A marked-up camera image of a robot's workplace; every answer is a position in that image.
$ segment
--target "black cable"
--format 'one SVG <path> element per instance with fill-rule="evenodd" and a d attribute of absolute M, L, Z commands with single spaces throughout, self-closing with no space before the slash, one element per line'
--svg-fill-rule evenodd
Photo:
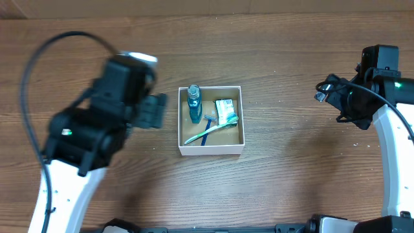
<path fill-rule="evenodd" d="M 342 84 L 342 85 L 346 85 L 346 86 L 349 86 L 349 87 L 354 87 L 354 88 L 357 88 L 357 89 L 366 91 L 368 93 L 371 93 L 372 95 L 374 95 L 375 97 L 377 97 L 379 100 L 381 100 L 381 102 L 383 102 L 384 104 L 387 104 L 388 107 L 391 108 L 394 111 L 394 113 L 399 117 L 399 119 L 401 120 L 401 122 L 403 123 L 403 125 L 406 127 L 406 129 L 408 130 L 409 137 L 410 137 L 410 139 L 414 143 L 414 132 L 411 129 L 411 126 L 408 124 L 407 120 L 404 118 L 404 116 L 402 116 L 401 112 L 395 106 L 393 106 L 388 100 L 386 100 L 384 97 L 380 96 L 379 94 L 376 94 L 372 90 L 370 90 L 368 88 L 365 88 L 365 87 L 363 87 L 361 85 L 356 85 L 355 83 L 341 82 L 341 81 L 338 81 L 338 82 L 324 81 L 324 82 L 318 83 L 316 85 L 316 90 L 317 91 L 320 91 L 322 93 L 331 93 L 333 91 L 336 91 L 336 89 L 325 91 L 325 90 L 323 90 L 320 87 L 323 86 L 323 85 L 326 85 L 326 84 L 332 84 L 335 87 L 335 85 L 337 85 L 339 83 Z"/>
<path fill-rule="evenodd" d="M 103 39 L 99 38 L 98 36 L 92 35 L 87 32 L 65 32 L 60 35 L 54 36 L 53 38 L 48 39 L 42 46 L 40 46 L 35 53 L 32 55 L 32 57 L 29 59 L 25 71 L 23 73 L 23 76 L 21 78 L 20 83 L 20 108 L 21 108 L 21 116 L 23 119 L 23 124 L 26 129 L 26 133 L 29 137 L 30 143 L 32 144 L 33 150 L 36 153 L 36 156 L 39 160 L 41 169 L 43 174 L 45 175 L 45 181 L 46 181 L 46 187 L 47 187 L 47 204 L 46 204 L 46 211 L 45 211 L 45 220 L 43 222 L 43 228 L 42 233 L 47 232 L 47 227 L 49 225 L 49 219 L 50 219 L 50 213 L 52 212 L 52 185 L 50 183 L 50 173 L 49 169 L 45 165 L 43 155 L 41 154 L 40 148 L 39 148 L 39 142 L 36 137 L 36 134 L 34 132 L 32 123 L 30 121 L 30 115 L 27 105 L 27 83 L 30 78 L 30 74 L 33 70 L 34 65 L 36 64 L 38 58 L 40 55 L 49 48 L 54 42 L 69 37 L 69 36 L 86 36 L 88 38 L 91 38 L 101 45 L 103 45 L 109 52 L 111 52 L 113 55 L 119 54 L 119 52 L 108 42 L 104 41 Z"/>

